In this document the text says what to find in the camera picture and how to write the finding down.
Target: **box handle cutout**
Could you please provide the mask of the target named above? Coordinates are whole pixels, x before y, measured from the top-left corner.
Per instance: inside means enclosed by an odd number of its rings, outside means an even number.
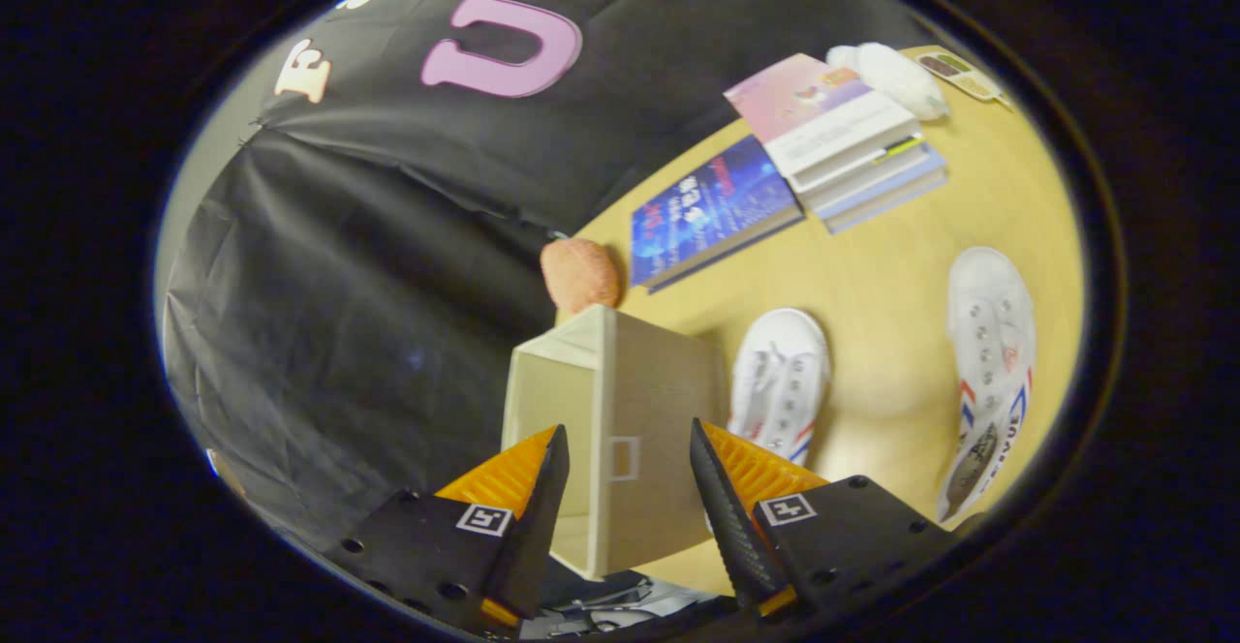
[[[627,447],[621,461],[616,445]],[[641,437],[613,437],[611,439],[611,481],[637,481],[639,457],[641,457]]]

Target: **blue book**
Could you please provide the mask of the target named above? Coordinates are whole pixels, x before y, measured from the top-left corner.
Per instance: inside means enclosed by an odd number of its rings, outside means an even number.
[[[804,216],[753,135],[737,141],[632,214],[632,285],[656,291]]]
[[[903,206],[904,202],[911,201],[911,198],[918,196],[925,196],[931,190],[939,188],[940,185],[947,183],[947,170],[944,159],[934,149],[930,149],[925,162],[918,164],[918,166],[908,170],[901,176],[903,178],[895,187],[888,187],[885,192],[878,193],[878,196],[869,198],[867,202],[858,203],[852,209],[826,216],[826,218],[820,214],[820,219],[827,227],[827,232],[841,233],[846,228],[857,227],[857,224],[862,224],[864,221],[877,218],[877,216],[883,214],[885,211]]]
[[[894,192],[897,188],[903,188],[930,171],[941,170],[942,166],[946,166],[942,154],[939,154],[929,144],[921,144],[919,147],[909,150],[909,154],[910,156],[920,157],[913,166],[903,167],[903,170],[888,172],[887,175],[879,172],[879,175],[874,176],[877,180],[869,181],[868,185],[854,190],[853,193],[837,198],[836,202],[828,203],[828,206],[815,206],[813,214],[818,216],[818,219],[822,221],[832,219],[835,216],[844,214],[844,212],[854,209],[854,207],[873,202],[875,198]]]

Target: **storage box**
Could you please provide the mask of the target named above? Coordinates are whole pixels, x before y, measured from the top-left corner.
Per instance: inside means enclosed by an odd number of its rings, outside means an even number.
[[[723,422],[717,348],[608,308],[513,348],[503,448],[556,424],[569,472],[551,554],[588,580],[709,539],[693,472],[694,418]]]

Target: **book stack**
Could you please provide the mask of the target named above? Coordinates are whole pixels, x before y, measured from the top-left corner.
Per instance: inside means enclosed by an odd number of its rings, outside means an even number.
[[[944,185],[913,113],[853,69],[792,56],[724,93],[806,212],[839,233]]]
[[[653,294],[802,218],[775,162],[748,135],[634,212],[630,281]]]

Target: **white plush toy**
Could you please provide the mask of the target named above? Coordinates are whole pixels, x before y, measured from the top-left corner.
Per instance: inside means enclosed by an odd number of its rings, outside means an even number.
[[[837,45],[827,52],[827,63],[853,69],[868,87],[887,93],[923,121],[951,114],[934,76],[887,45]]]

